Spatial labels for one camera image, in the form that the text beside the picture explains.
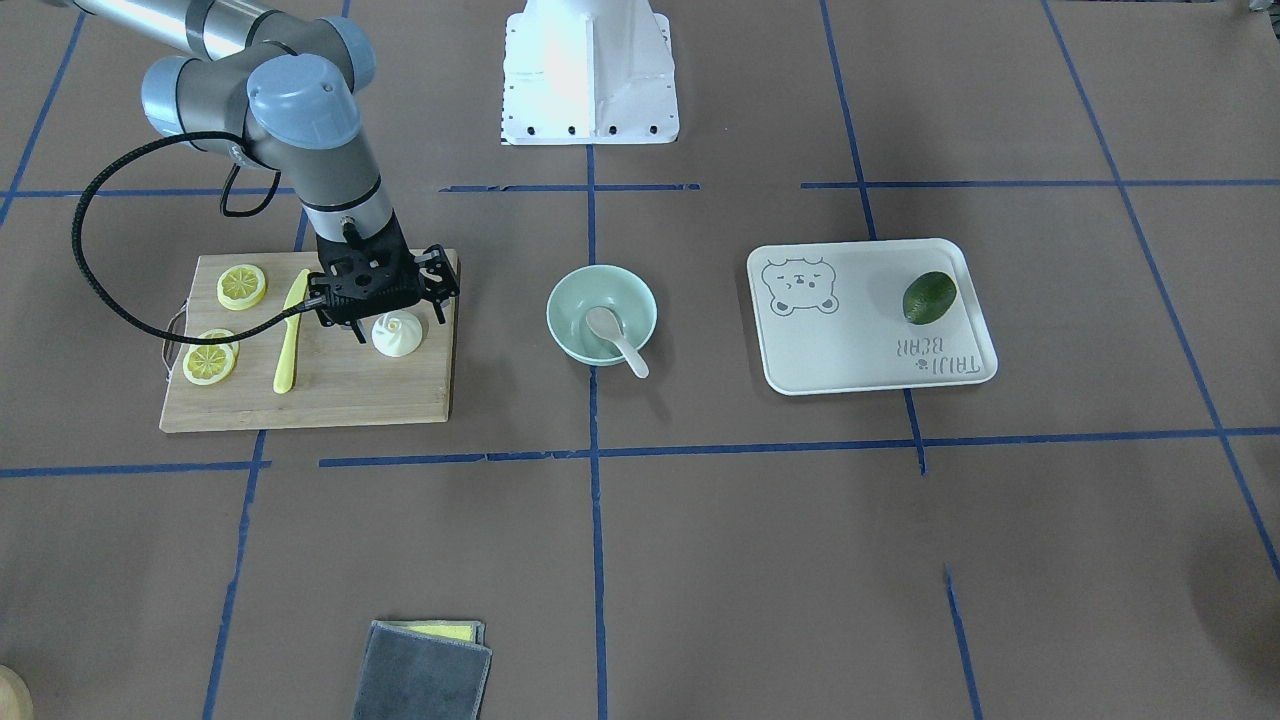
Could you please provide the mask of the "cream bear print tray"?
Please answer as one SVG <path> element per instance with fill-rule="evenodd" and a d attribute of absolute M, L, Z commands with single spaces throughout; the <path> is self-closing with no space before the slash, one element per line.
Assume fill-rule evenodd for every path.
<path fill-rule="evenodd" d="M 916 325 L 902 299 L 940 272 L 956 299 Z M 746 260 L 768 386 L 781 395 L 973 386 L 998 370 L 961 249 L 943 238 L 765 245 Z"/>

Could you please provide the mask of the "light green bowl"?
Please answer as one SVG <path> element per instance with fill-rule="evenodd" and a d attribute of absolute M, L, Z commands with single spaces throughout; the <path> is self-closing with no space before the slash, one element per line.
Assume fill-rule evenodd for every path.
<path fill-rule="evenodd" d="M 590 366 L 625 364 L 617 345 L 603 340 L 588 325 L 588 313 L 607 307 L 617 318 L 623 337 L 643 348 L 657 329 L 657 299 L 640 275 L 614 265 L 590 265 L 572 270 L 550 291 L 547 325 L 559 348 Z"/>

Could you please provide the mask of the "lemon slice near edge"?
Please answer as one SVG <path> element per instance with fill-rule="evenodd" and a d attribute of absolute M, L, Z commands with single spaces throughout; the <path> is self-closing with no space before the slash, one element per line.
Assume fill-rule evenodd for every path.
<path fill-rule="evenodd" d="M 180 369 L 193 386 L 214 386 L 236 369 L 238 352 L 229 343 L 195 345 L 183 356 Z"/>

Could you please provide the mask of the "yellow plastic knife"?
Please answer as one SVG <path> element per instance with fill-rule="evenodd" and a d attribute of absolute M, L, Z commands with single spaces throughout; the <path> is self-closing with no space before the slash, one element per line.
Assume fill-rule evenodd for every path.
<path fill-rule="evenodd" d="M 284 310 L 300 307 L 308 299 L 308 268 L 300 270 L 285 295 Z M 302 311 L 297 311 L 284 320 L 285 329 L 282 348 L 276 360 L 276 368 L 271 383 L 271 389 L 276 395 L 291 392 L 296 383 L 301 314 Z"/>

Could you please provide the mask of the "wooden mug tree stand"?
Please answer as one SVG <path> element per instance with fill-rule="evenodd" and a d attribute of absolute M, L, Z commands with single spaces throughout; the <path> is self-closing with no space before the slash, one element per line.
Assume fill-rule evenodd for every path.
<path fill-rule="evenodd" d="M 18 673 L 8 666 L 0 666 L 1 675 L 1 719 L 31 720 L 35 706 L 29 688 Z"/>

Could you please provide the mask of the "green lime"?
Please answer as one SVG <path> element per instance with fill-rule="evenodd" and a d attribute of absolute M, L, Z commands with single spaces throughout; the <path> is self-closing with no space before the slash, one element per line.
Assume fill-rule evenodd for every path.
<path fill-rule="evenodd" d="M 902 292 L 902 316 L 909 324 L 929 325 L 951 309 L 956 297 L 957 286 L 950 274 L 927 272 Z"/>

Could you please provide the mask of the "upper lemon slice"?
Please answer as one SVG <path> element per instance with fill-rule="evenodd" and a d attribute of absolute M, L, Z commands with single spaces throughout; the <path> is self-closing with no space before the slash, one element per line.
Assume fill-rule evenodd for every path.
<path fill-rule="evenodd" d="M 253 264 L 237 264 L 225 269 L 215 286 L 218 302 L 239 313 L 257 305 L 268 290 L 266 273 Z"/>

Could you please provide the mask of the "bamboo cutting board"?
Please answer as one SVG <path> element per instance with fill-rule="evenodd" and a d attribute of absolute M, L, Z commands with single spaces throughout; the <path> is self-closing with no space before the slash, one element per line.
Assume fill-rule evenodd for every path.
<path fill-rule="evenodd" d="M 215 296 L 218 277 L 248 263 L 268 279 L 265 300 L 244 311 L 223 307 Z M 302 269 L 317 272 L 314 255 L 303 252 L 246 252 L 201 255 L 195 265 L 186 304 L 191 336 L 212 328 L 243 332 L 265 323 L 285 305 L 285 296 Z M 211 386 L 184 378 L 180 363 L 172 373 L 159 427 L 166 433 L 211 430 L 375 427 L 447 421 L 454 359 L 456 315 L 460 299 L 438 322 L 430 302 L 410 309 L 425 331 L 420 346 L 402 357 L 387 357 L 372 345 L 372 319 L 362 320 L 367 343 L 360 345 L 344 327 L 326 328 L 314 313 L 298 324 L 294 387 L 273 389 L 284 323 L 239 341 L 236 366 Z"/>

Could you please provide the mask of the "white ceramic spoon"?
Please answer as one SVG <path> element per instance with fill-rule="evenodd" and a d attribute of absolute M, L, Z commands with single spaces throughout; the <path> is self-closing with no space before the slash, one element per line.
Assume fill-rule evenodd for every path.
<path fill-rule="evenodd" d="M 637 348 L 627 340 L 620 319 L 612 310 L 603 306 L 591 307 L 588 310 L 586 323 L 593 334 L 600 340 L 613 343 L 613 346 L 617 347 L 636 378 L 645 379 L 650 375 L 648 363 L 640 355 Z"/>

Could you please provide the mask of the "grey yellow folded cloth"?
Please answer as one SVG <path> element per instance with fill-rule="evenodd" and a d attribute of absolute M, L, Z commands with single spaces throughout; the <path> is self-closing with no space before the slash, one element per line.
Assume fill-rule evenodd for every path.
<path fill-rule="evenodd" d="M 477 719 L 492 650 L 479 620 L 374 620 L 352 719 Z"/>

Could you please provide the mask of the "hidden lemon slice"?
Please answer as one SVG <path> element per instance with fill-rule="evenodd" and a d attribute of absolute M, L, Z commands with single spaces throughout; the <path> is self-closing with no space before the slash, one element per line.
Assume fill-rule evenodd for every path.
<path fill-rule="evenodd" d="M 230 348 L 230 352 L 233 355 L 237 355 L 239 352 L 241 343 L 238 341 L 230 340 L 230 337 L 234 333 L 232 331 L 228 331 L 225 328 L 212 328 L 212 329 L 205 331 L 204 333 L 198 334 L 197 338 L 198 340 L 216 340 L 218 343 L 227 345 Z"/>

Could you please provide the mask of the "white steamed bun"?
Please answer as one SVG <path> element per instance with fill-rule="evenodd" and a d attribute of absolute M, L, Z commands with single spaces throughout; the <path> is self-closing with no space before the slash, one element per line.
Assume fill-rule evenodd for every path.
<path fill-rule="evenodd" d="M 415 313 L 396 310 L 381 314 L 372 324 L 372 343 L 385 357 L 403 357 L 415 352 L 428 336 L 428 329 Z"/>

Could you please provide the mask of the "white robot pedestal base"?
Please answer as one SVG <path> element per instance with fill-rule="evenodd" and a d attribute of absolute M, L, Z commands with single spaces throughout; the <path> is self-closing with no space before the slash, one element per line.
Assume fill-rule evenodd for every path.
<path fill-rule="evenodd" d="M 527 1 L 504 41 L 502 143 L 678 140 L 671 24 L 650 3 Z"/>

